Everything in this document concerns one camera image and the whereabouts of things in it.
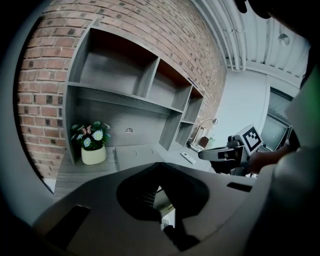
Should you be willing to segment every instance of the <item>person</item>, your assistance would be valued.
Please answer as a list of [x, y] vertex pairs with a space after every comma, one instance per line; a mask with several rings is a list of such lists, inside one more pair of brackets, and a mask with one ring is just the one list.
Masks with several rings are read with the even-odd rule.
[[259, 174], [263, 167], [276, 164], [283, 156], [296, 151], [299, 147], [297, 135], [292, 131], [289, 139], [278, 150], [272, 152], [254, 152], [250, 157], [246, 173]]

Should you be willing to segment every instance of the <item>small bottle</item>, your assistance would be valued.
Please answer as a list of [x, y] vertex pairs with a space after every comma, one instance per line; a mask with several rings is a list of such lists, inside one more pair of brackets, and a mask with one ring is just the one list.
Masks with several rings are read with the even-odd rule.
[[208, 144], [205, 147], [205, 150], [209, 150], [212, 149], [214, 147], [214, 143], [215, 143], [216, 139], [213, 137], [210, 137]]

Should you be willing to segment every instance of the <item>shelf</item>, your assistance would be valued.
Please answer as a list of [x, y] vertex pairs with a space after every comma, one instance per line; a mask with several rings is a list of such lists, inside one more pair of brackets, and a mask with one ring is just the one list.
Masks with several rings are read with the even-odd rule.
[[184, 111], [191, 89], [190, 82], [161, 59], [147, 98]]
[[203, 100], [191, 82], [132, 36], [99, 27], [83, 33], [70, 62], [63, 127], [71, 163], [81, 153], [74, 124], [111, 126], [109, 147], [184, 146]]
[[203, 99], [201, 93], [193, 86], [186, 105], [186, 112], [183, 116], [184, 120], [190, 123], [196, 122]]
[[193, 126], [193, 123], [181, 122], [177, 131], [175, 141], [184, 147], [188, 141]]
[[160, 59], [147, 49], [113, 33], [91, 29], [77, 51], [69, 81], [146, 96]]
[[95, 91], [88, 91], [88, 90], [79, 90], [78, 97], [83, 99], [108, 102], [112, 104], [118, 104], [118, 105], [123, 105], [127, 107], [132, 107], [132, 108], [137, 108], [137, 109], [142, 109], [142, 110], [147, 110], [152, 112], [158, 112], [165, 115], [169, 115], [171, 111], [183, 113], [183, 111], [179, 109], [160, 105], [159, 103], [149, 100], [147, 98], [121, 92], [121, 91], [110, 89], [110, 88], [106, 88], [104, 86], [99, 86], [95, 84], [92, 85], [92, 84], [80, 83], [80, 82], [68, 82], [67, 84], [68, 86], [72, 86], [72, 87], [79, 87], [79, 88], [91, 89], [96, 91], [95, 92]]
[[187, 121], [187, 120], [181, 120], [181, 123], [190, 124], [190, 125], [194, 125], [195, 124], [194, 122], [190, 122], [190, 121]]

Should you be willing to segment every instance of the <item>remote control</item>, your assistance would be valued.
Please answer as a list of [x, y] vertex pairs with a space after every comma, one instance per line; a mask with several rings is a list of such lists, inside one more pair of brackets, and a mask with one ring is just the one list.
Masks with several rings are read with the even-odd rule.
[[182, 152], [180, 155], [183, 156], [185, 159], [187, 159], [191, 164], [195, 164], [197, 162], [190, 155], [188, 155], [186, 152]]

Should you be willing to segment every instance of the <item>artificial flower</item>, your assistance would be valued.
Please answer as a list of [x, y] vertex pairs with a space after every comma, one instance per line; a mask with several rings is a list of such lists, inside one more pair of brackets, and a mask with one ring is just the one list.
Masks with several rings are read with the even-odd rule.
[[84, 125], [82, 125], [77, 131], [80, 131], [83, 127], [85, 127]]
[[92, 137], [96, 140], [96, 141], [101, 141], [102, 137], [104, 136], [102, 130], [97, 130], [94, 132], [94, 134], [92, 135]]
[[84, 145], [85, 147], [90, 146], [90, 144], [91, 144], [91, 139], [90, 139], [90, 138], [86, 138], [86, 139], [84, 140], [84, 142], [83, 142], [83, 145]]
[[80, 140], [83, 137], [83, 134], [79, 134], [78, 137], [76, 137], [76, 140]]

